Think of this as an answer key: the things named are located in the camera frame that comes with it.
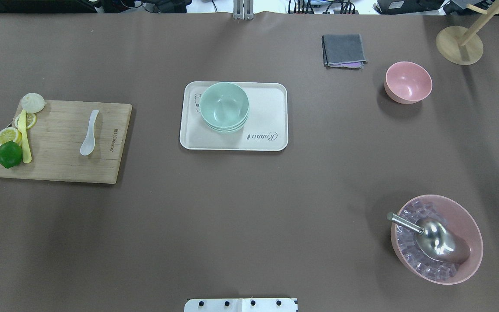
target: green lime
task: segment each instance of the green lime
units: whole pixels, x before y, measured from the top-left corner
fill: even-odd
[[[22,160],[22,148],[13,141],[6,142],[0,147],[0,164],[10,168],[20,164]]]

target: large pink bowl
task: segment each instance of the large pink bowl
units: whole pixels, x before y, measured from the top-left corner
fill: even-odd
[[[384,89],[394,101],[412,104],[430,94],[432,79],[423,67],[412,62],[398,62],[386,71]]]
[[[421,195],[415,197],[414,199],[408,201],[404,207],[398,211],[398,215],[400,215],[402,210],[408,204],[415,200],[421,200],[423,203],[432,202],[439,215],[448,221],[446,228],[452,231],[455,235],[464,239],[469,247],[471,247],[471,255],[467,261],[459,266],[456,275],[450,277],[449,279],[444,281],[434,281],[428,279],[415,271],[405,260],[402,251],[400,251],[400,248],[398,247],[398,240],[396,239],[396,225],[392,223],[390,237],[392,239],[392,247],[394,247],[396,255],[406,268],[429,282],[442,285],[453,285],[465,282],[473,276],[475,272],[477,272],[479,266],[481,265],[481,261],[483,260],[483,237],[481,236],[477,223],[473,220],[473,217],[465,210],[465,208],[461,207],[460,204],[440,195]]]

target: cutting board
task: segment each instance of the cutting board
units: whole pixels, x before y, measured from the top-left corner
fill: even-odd
[[[99,109],[95,148],[82,156],[80,146],[94,109]],[[21,111],[19,105],[10,120]],[[115,184],[131,112],[130,104],[46,101],[36,113],[38,121],[28,130],[32,162],[9,169],[0,164],[0,178]]]

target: folded gray cloth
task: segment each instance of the folded gray cloth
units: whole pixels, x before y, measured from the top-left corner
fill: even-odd
[[[323,61],[329,67],[362,68],[367,61],[360,34],[325,34]]]

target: spoon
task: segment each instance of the spoon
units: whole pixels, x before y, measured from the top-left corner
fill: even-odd
[[[18,118],[18,125],[16,125],[20,134],[22,134],[22,162],[28,164],[32,161],[32,152],[30,151],[30,144],[28,142],[28,134],[26,134],[26,111],[23,109]]]
[[[415,232],[415,241],[423,253],[432,260],[463,263],[469,259],[471,248],[461,237],[448,231],[440,221],[432,218],[410,222],[394,213],[386,215],[388,220]]]
[[[95,148],[94,124],[95,118],[99,111],[97,109],[91,111],[90,121],[87,123],[87,133],[82,146],[80,146],[80,154],[88,156]]]

